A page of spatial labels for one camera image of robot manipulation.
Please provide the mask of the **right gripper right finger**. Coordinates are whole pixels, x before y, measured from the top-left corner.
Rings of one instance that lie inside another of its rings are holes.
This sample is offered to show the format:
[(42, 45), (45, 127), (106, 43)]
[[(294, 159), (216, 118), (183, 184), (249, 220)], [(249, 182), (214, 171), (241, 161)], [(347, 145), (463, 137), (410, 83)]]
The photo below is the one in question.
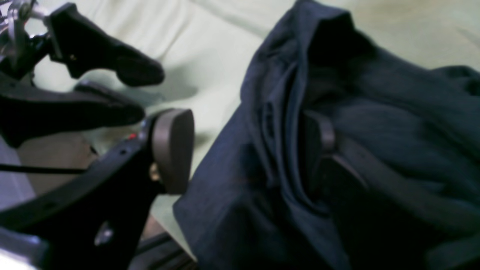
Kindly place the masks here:
[(331, 209), (354, 270), (478, 270), (479, 210), (391, 169), (304, 111), (305, 188)]

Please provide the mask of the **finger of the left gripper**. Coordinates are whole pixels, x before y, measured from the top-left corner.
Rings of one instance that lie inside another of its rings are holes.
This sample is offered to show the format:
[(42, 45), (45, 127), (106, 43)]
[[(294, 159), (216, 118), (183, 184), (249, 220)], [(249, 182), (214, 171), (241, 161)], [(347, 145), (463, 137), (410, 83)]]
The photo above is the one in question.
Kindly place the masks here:
[(0, 108), (1, 135), (11, 147), (51, 134), (133, 125), (145, 116), (137, 102), (91, 81), (54, 92), (4, 79)]
[(165, 72), (160, 62), (113, 36), (67, 2), (44, 18), (51, 41), (49, 57), (62, 63), (72, 78), (107, 69), (130, 87), (161, 84)]

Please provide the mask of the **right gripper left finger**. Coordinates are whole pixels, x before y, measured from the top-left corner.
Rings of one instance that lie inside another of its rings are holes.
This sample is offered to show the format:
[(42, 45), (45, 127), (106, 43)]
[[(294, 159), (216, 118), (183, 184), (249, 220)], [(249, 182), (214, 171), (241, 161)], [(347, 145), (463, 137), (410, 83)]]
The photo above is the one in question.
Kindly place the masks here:
[(141, 235), (159, 194), (190, 179), (194, 117), (167, 109), (77, 178), (1, 212), (2, 270), (180, 270), (195, 267), (168, 234)]

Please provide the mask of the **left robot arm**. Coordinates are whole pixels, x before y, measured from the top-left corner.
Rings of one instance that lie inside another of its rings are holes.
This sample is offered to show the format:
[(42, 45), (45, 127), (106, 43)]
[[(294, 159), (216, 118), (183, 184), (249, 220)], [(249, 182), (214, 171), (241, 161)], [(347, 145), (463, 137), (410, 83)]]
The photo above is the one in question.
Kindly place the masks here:
[(108, 35), (74, 3), (48, 13), (35, 0), (9, 0), (1, 17), (1, 136), (18, 148), (51, 134), (132, 125), (144, 118), (136, 102), (91, 81), (72, 91), (44, 90), (22, 79), (46, 56), (67, 67), (71, 78), (106, 69), (130, 87), (161, 84), (161, 64)]

